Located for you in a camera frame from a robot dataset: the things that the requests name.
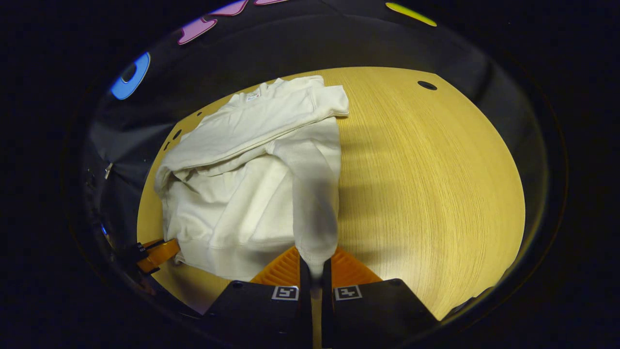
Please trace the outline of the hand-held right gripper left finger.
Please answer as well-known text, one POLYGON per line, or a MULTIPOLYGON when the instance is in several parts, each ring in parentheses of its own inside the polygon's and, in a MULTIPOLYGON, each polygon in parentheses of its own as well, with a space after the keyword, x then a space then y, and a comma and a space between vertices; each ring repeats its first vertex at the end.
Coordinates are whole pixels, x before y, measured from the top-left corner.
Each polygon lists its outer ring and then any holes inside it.
POLYGON ((308 272, 297 249, 249 282, 228 283, 203 315, 203 330, 226 349, 310 349, 308 272))

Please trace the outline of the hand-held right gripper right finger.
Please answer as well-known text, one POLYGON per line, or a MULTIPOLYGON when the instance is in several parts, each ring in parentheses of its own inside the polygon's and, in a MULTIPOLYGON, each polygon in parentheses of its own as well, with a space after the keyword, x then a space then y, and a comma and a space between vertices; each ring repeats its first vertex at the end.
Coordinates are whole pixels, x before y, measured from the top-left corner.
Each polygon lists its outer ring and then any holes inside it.
POLYGON ((382 280, 342 248, 325 270, 324 349, 403 349, 440 325, 403 280, 382 280))

